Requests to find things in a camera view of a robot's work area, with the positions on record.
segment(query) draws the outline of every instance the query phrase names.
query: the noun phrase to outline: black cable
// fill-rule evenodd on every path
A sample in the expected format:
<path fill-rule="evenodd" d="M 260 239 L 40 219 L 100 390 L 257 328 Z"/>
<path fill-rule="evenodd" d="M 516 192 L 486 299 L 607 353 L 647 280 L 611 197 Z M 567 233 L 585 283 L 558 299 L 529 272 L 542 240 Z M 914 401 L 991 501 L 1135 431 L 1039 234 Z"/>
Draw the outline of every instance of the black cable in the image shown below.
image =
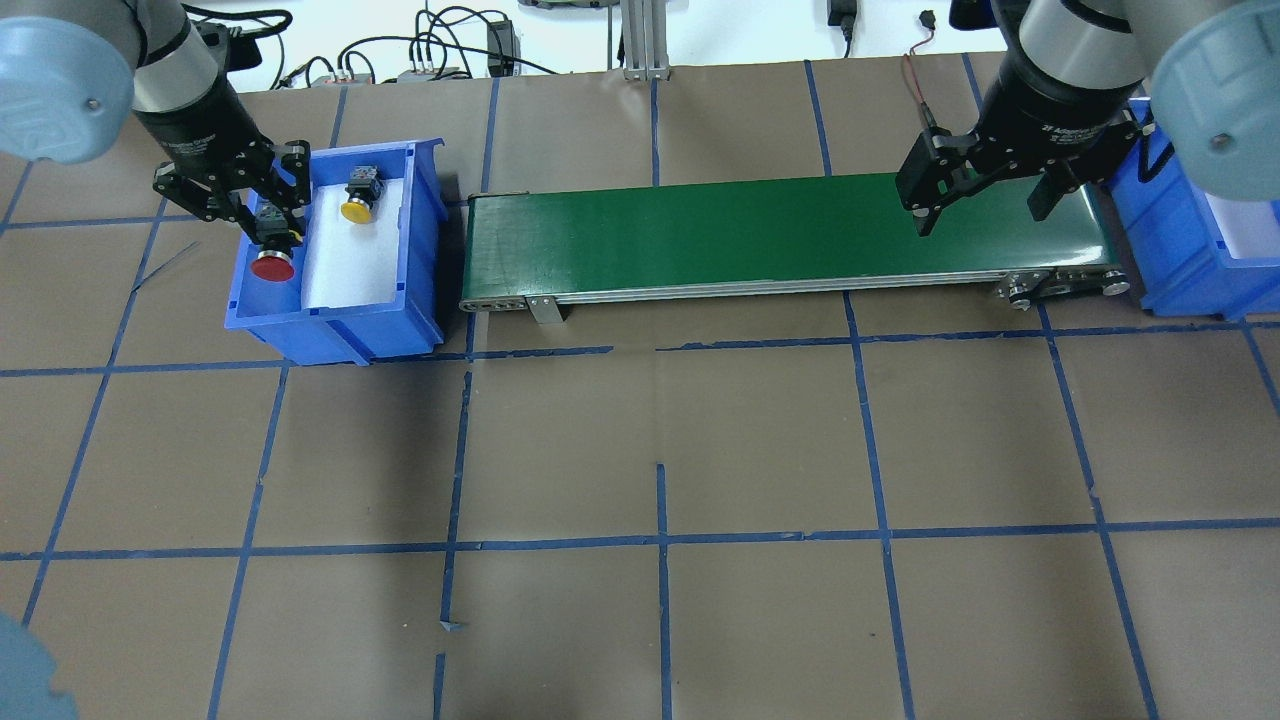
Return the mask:
<path fill-rule="evenodd" d="M 352 67 L 351 67 L 351 56 L 352 55 L 360 55 L 360 59 L 364 60 L 366 65 L 369 65 L 369 82 L 370 83 L 376 83 L 378 82 L 378 76 L 374 73 L 374 64 L 370 63 L 369 61 L 369 56 L 365 55 L 364 53 L 361 53 L 360 50 L 348 50 L 347 51 L 347 72 L 351 73 L 353 77 L 356 74 L 356 70 L 352 69 Z"/>
<path fill-rule="evenodd" d="M 255 18 L 255 22 L 260 24 L 268 24 L 266 20 Z M 280 46 L 280 64 L 275 68 L 275 79 L 271 81 L 271 87 L 268 90 L 275 90 L 280 85 L 280 79 L 284 77 L 284 36 L 276 33 L 275 42 Z"/>
<path fill-rule="evenodd" d="M 466 17 L 460 20 L 445 23 L 444 13 L 451 13 L 451 12 L 466 13 Z M 498 45 L 498 59 L 499 63 L 504 65 L 507 60 L 507 53 L 506 49 L 502 46 L 502 36 L 499 36 L 498 31 L 493 27 L 493 22 L 489 18 L 484 17 L 485 13 L 498 13 L 499 15 L 502 15 L 503 20 L 511 22 L 511 18 L 507 15 L 507 13 L 503 13 L 502 10 L 472 10 L 471 8 L 463 8 L 462 5 L 449 5 L 448 8 L 435 14 L 435 18 L 431 19 L 431 24 L 426 26 L 426 31 L 433 32 L 435 29 L 436 22 L 444 24 L 445 27 L 452 28 L 452 26 L 462 24 L 470 20 L 471 18 L 479 18 L 480 22 L 485 24 L 485 29 L 489 31 L 489 35 L 493 36 L 494 42 Z M 457 36 L 453 37 L 453 42 L 461 45 L 461 42 L 458 42 Z"/>
<path fill-rule="evenodd" d="M 1153 122 L 1156 122 L 1156 117 L 1148 109 L 1147 119 L 1142 122 L 1142 126 L 1143 128 L 1148 128 Z M 1160 155 L 1156 156 L 1156 164 L 1148 164 L 1151 160 L 1151 136 L 1143 132 L 1142 137 L 1138 140 L 1138 182 L 1146 184 L 1156 179 L 1156 176 L 1158 176 L 1160 172 L 1165 169 L 1165 165 L 1167 165 L 1172 159 L 1174 143 L 1170 141 L 1165 145 L 1165 149 L 1160 151 Z"/>
<path fill-rule="evenodd" d="M 315 58 L 311 58 L 310 60 L 306 61 L 306 64 L 302 65 L 302 73 L 306 77 L 307 87 L 311 87 L 311 65 L 314 65 L 317 61 L 324 63 L 324 67 L 329 69 L 330 76 L 338 74 L 338 72 L 333 68 L 333 63 L 330 63 L 328 58 L 321 58 L 320 55 L 316 55 Z"/>
<path fill-rule="evenodd" d="M 274 10 L 251 10 L 247 13 L 224 13 L 220 10 L 210 10 L 207 8 L 197 8 L 196 5 L 182 4 L 182 9 L 187 10 L 195 15 L 204 15 L 205 18 L 212 18 L 215 20 L 262 20 L 264 18 L 280 18 L 280 22 L 275 24 L 262 23 L 264 29 L 256 29 L 247 32 L 243 37 L 260 38 L 271 37 L 273 35 L 280 35 L 293 24 L 293 13 L 282 9 Z"/>
<path fill-rule="evenodd" d="M 346 58 L 347 53 L 349 53 L 352 49 L 358 47 L 358 46 L 361 46 L 361 45 L 364 45 L 366 42 L 376 42 L 376 41 L 383 41 L 383 40 L 398 40 L 401 42 L 421 42 L 422 41 L 422 38 L 420 38 L 420 37 L 408 37 L 406 35 L 378 35 L 378 36 L 374 36 L 374 37 L 364 37 L 364 38 L 357 40 L 357 41 L 352 42 L 351 45 L 343 47 L 342 51 L 338 53 L 338 63 L 340 64 L 342 60 L 343 60 L 343 58 Z M 435 37 L 435 38 L 429 37 L 426 40 L 426 42 L 430 44 L 430 45 L 438 45 L 440 47 L 452 47 L 453 50 L 460 50 L 460 51 L 463 51 L 463 53 L 479 53 L 479 54 L 489 56 L 489 58 L 506 58 L 507 60 L 511 60 L 511 61 L 515 61 L 515 63 L 520 63 L 521 65 L 529 65 L 530 68 L 534 68 L 535 70 L 541 70 L 541 72 L 544 72 L 544 73 L 547 73 L 549 76 L 558 76 L 559 74 L 556 70 L 553 70 L 550 68 L 547 68 L 545 65 L 539 65 L 538 63 L 534 63 L 532 60 L 526 60 L 524 58 L 516 58 L 515 55 L 506 55 L 506 54 L 499 55 L 498 53 L 493 53 L 490 50 L 481 50 L 479 47 L 467 47 L 465 45 L 451 45 L 448 42 L 443 42 L 438 37 Z"/>
<path fill-rule="evenodd" d="M 134 29 L 138 31 L 138 67 L 147 64 L 147 28 L 142 27 L 142 19 L 138 18 L 138 8 L 132 3 L 124 3 L 124 6 L 129 9 L 129 19 L 133 20 Z"/>
<path fill-rule="evenodd" d="M 420 36 L 424 35 L 422 33 L 422 15 L 424 14 L 426 15 L 426 19 L 431 20 L 433 27 L 435 24 L 435 19 L 439 18 L 439 15 L 433 14 L 430 10 L 419 10 L 417 14 L 413 15 L 413 35 L 416 37 L 420 37 Z M 462 45 L 462 41 L 458 40 L 458 33 L 453 32 L 453 24 L 452 23 L 442 23 L 442 24 L 444 26 L 444 29 L 448 31 L 449 37 L 453 38 L 454 45 Z M 408 46 L 410 63 L 413 61 L 413 51 L 415 50 L 417 50 L 417 61 L 420 64 L 426 65 L 426 60 L 431 60 L 431 44 L 426 45 L 426 60 L 422 60 L 422 45 L 420 42 L 415 42 L 413 45 L 410 45 Z M 462 53 L 461 58 L 462 58 L 462 68 L 470 76 L 471 74 L 471 63 L 467 61 L 467 54 Z M 448 67 L 448 64 L 449 64 L 449 50 L 445 47 L 444 49 L 444 58 L 440 59 L 440 72 L 442 73 L 444 72 L 444 68 Z"/>

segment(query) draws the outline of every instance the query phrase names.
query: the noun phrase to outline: green conveyor belt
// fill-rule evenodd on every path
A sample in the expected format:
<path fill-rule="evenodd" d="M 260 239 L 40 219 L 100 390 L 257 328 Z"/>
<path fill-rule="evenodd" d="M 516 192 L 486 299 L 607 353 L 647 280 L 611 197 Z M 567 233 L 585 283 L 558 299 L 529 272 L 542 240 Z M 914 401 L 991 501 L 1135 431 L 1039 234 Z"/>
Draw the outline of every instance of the green conveyor belt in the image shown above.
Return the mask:
<path fill-rule="evenodd" d="M 471 200 L 463 306 L 735 295 L 979 279 L 1015 269 L 1115 263 L 1085 193 L 1036 223 L 1036 179 L 998 183 L 948 208 L 916 237 L 892 174 Z M 648 291 L 637 295 L 636 291 Z"/>

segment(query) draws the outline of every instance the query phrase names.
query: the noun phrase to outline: grid line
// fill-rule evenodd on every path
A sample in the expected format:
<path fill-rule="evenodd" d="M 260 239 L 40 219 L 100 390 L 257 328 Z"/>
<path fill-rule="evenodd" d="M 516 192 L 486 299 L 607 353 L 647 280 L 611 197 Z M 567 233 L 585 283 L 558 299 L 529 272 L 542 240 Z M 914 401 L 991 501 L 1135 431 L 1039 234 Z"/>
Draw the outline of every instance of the grid line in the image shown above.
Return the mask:
<path fill-rule="evenodd" d="M 662 720 L 673 720 L 671 674 L 671 543 L 667 536 L 667 466 L 658 464 L 658 637 L 662 669 Z"/>
<path fill-rule="evenodd" d="M 1244 342 L 1248 343 L 1249 352 L 1253 355 L 1253 361 L 1258 365 L 1258 373 L 1262 375 L 1262 386 L 1267 388 L 1267 396 L 1271 397 L 1271 406 L 1275 407 L 1276 415 L 1280 415 L 1280 392 L 1276 392 L 1275 378 L 1267 368 L 1267 359 L 1262 355 L 1262 347 L 1258 346 L 1258 338 L 1253 336 L 1253 328 L 1248 324 L 1242 325 L 1240 332 L 1244 333 Z"/>
<path fill-rule="evenodd" d="M 1171 532 L 1226 532 L 1280 529 L 1280 518 L 1221 518 L 1187 520 L 1138 520 L 1107 523 L 1105 529 L 1111 534 L 1171 533 Z M 893 539 L 948 539 L 948 538 L 997 538 L 1032 536 L 1074 536 L 1098 532 L 1096 523 L 1075 523 L 1065 525 L 972 525 L 938 528 L 891 528 Z M 485 539 L 403 543 L 358 543 L 358 544 L 302 544 L 302 546 L 255 546 L 251 557 L 324 557 L 339 555 L 422 555 L 443 552 L 532 552 L 541 550 L 580 550 L 599 547 L 643 547 L 643 546 L 698 546 L 698 544 L 771 544 L 791 542 L 865 542 L 879 541 L 878 528 L 846 530 L 780 530 L 745 533 L 687 533 L 667 536 L 608 536 L 584 538 L 552 539 Z M 58 550 L 52 559 L 58 560 L 175 560 L 202 557 L 239 557 L 239 547 L 164 547 L 164 548 L 114 548 L 114 550 Z M 40 560 L 41 551 L 0 552 L 0 562 L 24 562 Z"/>
<path fill-rule="evenodd" d="M 888 596 L 888 619 L 893 632 L 893 651 L 897 656 L 897 679 L 902 692 L 902 712 L 906 720 L 915 720 L 915 700 L 911 693 L 911 673 L 906 659 L 906 638 L 902 633 L 902 609 L 897 596 L 897 571 L 893 568 L 893 534 L 890 529 L 888 509 L 884 505 L 884 484 L 881 478 L 879 452 L 876 448 L 876 425 L 872 420 L 872 404 L 867 392 L 867 370 L 863 363 L 863 346 L 858 334 L 858 316 L 850 293 L 844 293 L 845 318 L 849 322 L 849 337 L 852 338 L 854 377 L 858 383 L 858 405 L 861 410 L 863 434 L 867 441 L 867 461 L 872 474 L 872 495 L 876 498 L 876 524 L 879 530 L 881 560 L 884 566 L 884 591 Z"/>
<path fill-rule="evenodd" d="M 266 423 L 266 437 L 262 441 L 262 460 L 257 468 L 257 482 L 253 483 L 253 498 L 250 502 L 248 520 L 244 523 L 244 539 L 237 552 L 236 580 L 232 583 L 232 597 L 227 605 L 227 621 L 223 625 L 223 639 L 218 648 L 218 665 L 214 667 L 214 687 L 209 696 L 207 720 L 218 717 L 218 707 L 223 698 L 223 682 L 227 679 L 227 662 L 230 659 L 232 641 L 236 635 L 236 619 L 239 615 L 241 597 L 244 592 L 244 577 L 253 550 L 253 536 L 257 532 L 257 519 L 262 510 L 262 480 L 271 466 L 271 454 L 275 450 L 275 434 L 284 410 L 284 392 L 289 382 L 289 366 L 280 368 L 280 379 L 275 386 L 275 400 L 271 404 L 271 416 Z"/>
<path fill-rule="evenodd" d="M 818 127 L 818 149 L 822 151 L 822 174 L 831 177 L 831 149 L 827 146 L 827 123 L 822 120 L 822 104 L 818 101 L 818 82 L 813 77 L 813 63 L 804 61 L 805 79 L 809 82 L 809 101 L 813 102 L 813 120 Z"/>
<path fill-rule="evenodd" d="M 13 213 L 18 209 L 18 200 L 22 197 L 22 191 L 27 187 L 27 181 L 31 179 L 31 170 L 36 164 L 27 161 L 27 167 L 22 169 L 22 176 L 18 177 L 18 184 L 13 188 L 13 196 L 9 197 L 9 205 L 5 208 L 4 219 L 0 219 L 0 234 L 4 233 L 5 228 L 10 227 L 13 220 Z"/>
<path fill-rule="evenodd" d="M 14 199 L 10 205 L 18 202 L 18 192 L 14 192 Z M 106 368 L 108 370 L 115 365 L 115 360 L 120 354 L 120 346 L 124 342 L 124 332 L 129 327 L 129 316 L 133 315 L 133 306 L 138 299 L 138 283 L 147 270 L 147 261 L 151 259 L 151 251 L 155 249 L 156 236 L 160 234 L 160 218 L 164 217 L 165 208 L 169 205 L 168 200 L 160 200 L 156 208 L 156 214 L 154 215 L 154 223 L 151 224 L 151 232 L 147 234 L 147 242 L 142 249 L 142 258 L 138 259 L 138 269 L 133 274 L 133 290 L 129 291 L 129 297 L 124 302 L 124 310 L 120 313 L 120 323 L 115 329 L 115 338 L 111 341 L 111 354 L 108 356 Z M 97 395 L 93 396 L 93 405 L 90 409 L 88 419 L 84 421 L 84 432 L 81 434 L 79 446 L 76 448 L 76 460 L 72 462 L 70 473 L 67 477 L 67 486 L 63 488 L 61 500 L 58 502 L 58 512 L 54 515 L 54 524 L 49 530 L 49 539 L 45 542 L 45 551 L 41 553 L 40 568 L 36 570 L 36 579 L 31 587 L 31 594 L 27 596 L 27 607 L 22 614 L 23 626 L 29 626 L 31 620 L 36 614 L 36 605 L 40 602 L 40 593 L 45 587 L 45 578 L 49 574 L 49 566 L 54 560 L 54 551 L 58 548 L 58 538 L 63 532 L 63 523 L 67 521 L 67 511 L 70 509 L 72 496 L 76 493 L 76 486 L 79 482 L 81 470 L 84 468 L 84 457 L 88 454 L 88 445 L 93 438 L 93 428 L 97 425 L 99 414 L 102 410 L 102 401 L 106 398 L 106 388 L 111 382 L 110 372 L 102 374 L 102 380 L 97 386 Z"/>
<path fill-rule="evenodd" d="M 1089 452 L 1084 445 L 1084 432 L 1080 428 L 1080 419 L 1075 411 L 1075 401 L 1071 398 L 1071 387 L 1068 382 L 1066 370 L 1062 366 L 1062 356 L 1057 347 L 1053 333 L 1053 324 L 1050 322 L 1048 311 L 1043 305 L 1038 307 L 1041 324 L 1044 328 L 1044 341 L 1048 345 L 1050 359 L 1053 363 L 1053 373 L 1057 375 L 1059 392 L 1062 396 L 1062 405 L 1071 427 L 1071 438 L 1075 442 L 1075 452 L 1080 461 L 1080 473 L 1084 475 L 1085 492 L 1089 496 L 1089 505 L 1093 509 L 1093 519 L 1097 525 L 1098 538 L 1102 541 L 1102 555 L 1107 564 L 1107 574 L 1111 577 L 1111 587 L 1116 596 L 1116 607 L 1120 611 L 1120 624 L 1124 626 L 1125 639 L 1129 642 L 1129 655 L 1133 659 L 1134 674 L 1138 679 L 1138 689 L 1142 692 L 1142 702 L 1147 708 L 1148 720 L 1160 720 L 1160 710 L 1156 706 L 1156 696 L 1151 687 L 1151 678 L 1147 675 L 1147 661 L 1142 655 L 1142 644 L 1138 642 L 1138 630 L 1133 623 L 1133 612 L 1129 609 L 1129 598 L 1125 594 L 1124 579 L 1120 575 L 1120 564 L 1116 560 L 1115 547 L 1111 543 L 1111 532 L 1107 529 L 1107 518 L 1102 510 L 1102 498 L 1098 497 L 1097 486 L 1093 477 L 1093 465 L 1089 461 Z"/>
<path fill-rule="evenodd" d="M 458 441 L 453 456 L 453 493 L 449 497 L 449 529 L 444 555 L 444 579 L 440 583 L 440 625 L 449 630 L 454 628 L 453 614 L 453 571 L 457 561 L 458 523 L 462 518 L 462 477 L 466 471 L 467 429 L 471 424 L 471 383 L 472 373 L 462 379 L 462 410 L 458 413 Z"/>
<path fill-rule="evenodd" d="M 978 86 L 978 76 L 973 72 L 973 60 L 969 58 L 968 53 L 960 54 L 960 61 L 964 63 L 964 74 L 969 77 L 969 92 L 973 92 L 973 101 L 978 105 L 978 111 L 982 111 L 982 87 Z"/>

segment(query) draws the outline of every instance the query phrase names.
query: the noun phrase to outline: red push button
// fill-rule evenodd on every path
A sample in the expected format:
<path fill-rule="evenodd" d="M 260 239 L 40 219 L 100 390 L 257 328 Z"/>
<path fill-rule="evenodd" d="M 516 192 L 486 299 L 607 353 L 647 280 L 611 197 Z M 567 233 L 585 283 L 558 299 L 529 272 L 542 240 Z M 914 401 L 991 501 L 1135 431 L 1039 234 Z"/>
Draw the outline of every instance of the red push button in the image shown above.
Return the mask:
<path fill-rule="evenodd" d="M 288 258 L 262 254 L 248 268 L 266 282 L 283 283 L 293 279 L 293 263 L 289 263 Z"/>

